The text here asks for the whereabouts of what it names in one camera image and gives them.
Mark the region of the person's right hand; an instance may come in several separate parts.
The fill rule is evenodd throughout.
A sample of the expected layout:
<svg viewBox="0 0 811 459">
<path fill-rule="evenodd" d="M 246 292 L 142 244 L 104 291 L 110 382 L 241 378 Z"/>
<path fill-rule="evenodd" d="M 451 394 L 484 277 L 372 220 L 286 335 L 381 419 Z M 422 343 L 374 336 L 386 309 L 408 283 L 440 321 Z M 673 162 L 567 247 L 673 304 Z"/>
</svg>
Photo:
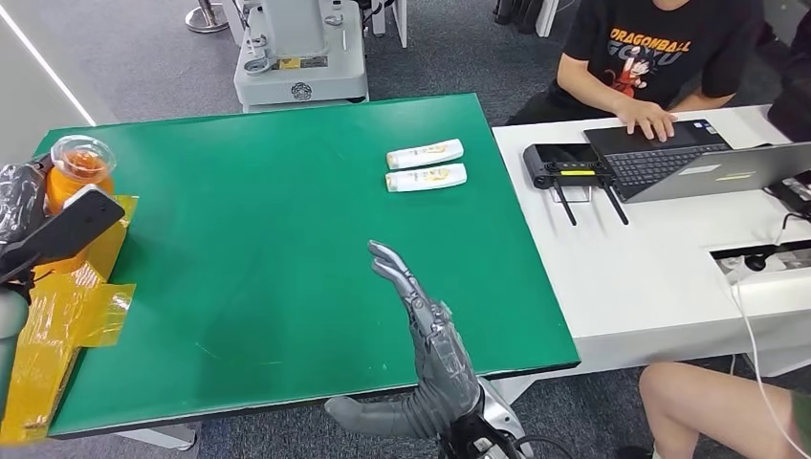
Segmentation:
<svg viewBox="0 0 811 459">
<path fill-rule="evenodd" d="M 656 103 L 622 98 L 612 111 L 625 125 L 628 135 L 640 130 L 646 139 L 660 142 L 666 142 L 675 135 L 676 117 Z"/>
</svg>

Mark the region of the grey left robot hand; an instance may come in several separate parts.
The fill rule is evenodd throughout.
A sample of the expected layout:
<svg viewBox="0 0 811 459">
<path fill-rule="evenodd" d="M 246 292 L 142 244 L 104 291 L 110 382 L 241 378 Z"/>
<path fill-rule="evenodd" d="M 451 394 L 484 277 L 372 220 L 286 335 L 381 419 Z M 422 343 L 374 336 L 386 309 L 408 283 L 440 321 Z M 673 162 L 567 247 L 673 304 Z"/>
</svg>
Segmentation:
<svg viewBox="0 0 811 459">
<path fill-rule="evenodd" d="M 53 163 L 45 157 L 1 168 L 1 244 L 17 243 L 45 221 L 46 178 Z"/>
</svg>

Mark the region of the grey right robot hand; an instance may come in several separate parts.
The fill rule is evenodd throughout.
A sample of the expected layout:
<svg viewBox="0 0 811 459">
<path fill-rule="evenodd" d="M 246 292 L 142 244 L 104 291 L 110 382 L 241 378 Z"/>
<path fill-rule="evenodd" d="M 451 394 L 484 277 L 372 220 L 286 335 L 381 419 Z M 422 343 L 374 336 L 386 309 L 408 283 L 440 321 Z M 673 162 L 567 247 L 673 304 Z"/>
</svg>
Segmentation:
<svg viewBox="0 0 811 459">
<path fill-rule="evenodd" d="M 412 338 L 416 388 L 395 402 L 360 403 L 334 397 L 324 404 L 343 428 L 385 437 L 430 438 L 477 407 L 481 388 L 447 305 L 426 294 L 392 248 L 368 242 L 372 270 L 388 279 L 405 307 Z"/>
</svg>

